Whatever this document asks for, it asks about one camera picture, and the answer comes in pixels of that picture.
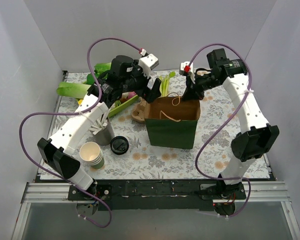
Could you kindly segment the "brown cardboard cup carrier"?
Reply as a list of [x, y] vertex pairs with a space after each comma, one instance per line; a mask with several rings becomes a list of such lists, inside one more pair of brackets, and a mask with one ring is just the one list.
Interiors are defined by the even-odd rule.
[[133, 110], [131, 111], [131, 118], [138, 123], [145, 123], [145, 108], [147, 106], [147, 102], [144, 99], [141, 99], [139, 103], [137, 103]]

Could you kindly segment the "green paper bag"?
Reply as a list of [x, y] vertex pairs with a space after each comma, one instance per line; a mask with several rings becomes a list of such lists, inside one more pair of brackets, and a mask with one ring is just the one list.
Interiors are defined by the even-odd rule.
[[192, 149], [200, 115], [199, 100], [183, 101], [178, 96], [165, 96], [148, 103], [144, 120], [150, 144]]

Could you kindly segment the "stack of green paper cups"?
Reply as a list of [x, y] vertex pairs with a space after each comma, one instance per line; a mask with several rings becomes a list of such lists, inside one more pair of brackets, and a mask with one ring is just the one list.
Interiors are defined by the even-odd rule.
[[79, 150], [80, 158], [94, 169], [101, 169], [104, 164], [102, 149], [96, 142], [87, 142]]

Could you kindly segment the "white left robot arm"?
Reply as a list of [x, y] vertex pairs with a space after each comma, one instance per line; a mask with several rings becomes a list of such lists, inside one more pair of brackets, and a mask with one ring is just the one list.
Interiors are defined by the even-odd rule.
[[97, 83], [90, 86], [82, 103], [75, 111], [75, 116], [48, 140], [41, 138], [39, 152], [46, 164], [64, 179], [79, 187], [79, 194], [85, 200], [96, 196], [96, 187], [81, 163], [72, 157], [78, 143], [98, 118], [104, 117], [110, 107], [122, 97], [123, 93], [134, 92], [147, 103], [152, 103], [161, 96], [161, 80], [156, 79], [149, 88], [151, 71], [159, 64], [153, 54], [146, 54], [140, 59], [125, 55], [116, 56], [110, 66], [97, 77]]

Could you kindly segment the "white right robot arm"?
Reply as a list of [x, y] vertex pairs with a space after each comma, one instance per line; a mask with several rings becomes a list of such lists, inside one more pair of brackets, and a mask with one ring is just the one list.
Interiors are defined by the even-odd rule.
[[180, 64], [179, 73], [186, 77], [184, 101], [201, 100], [207, 90], [222, 86], [235, 108], [240, 132], [231, 141], [232, 157], [227, 167], [214, 178], [214, 185], [201, 185], [198, 195], [206, 200], [244, 194], [242, 179], [252, 163], [267, 153], [276, 141], [280, 130], [263, 115], [253, 90], [252, 75], [242, 58], [229, 59], [223, 48], [207, 54], [209, 69], [201, 75], [194, 70], [192, 61]]

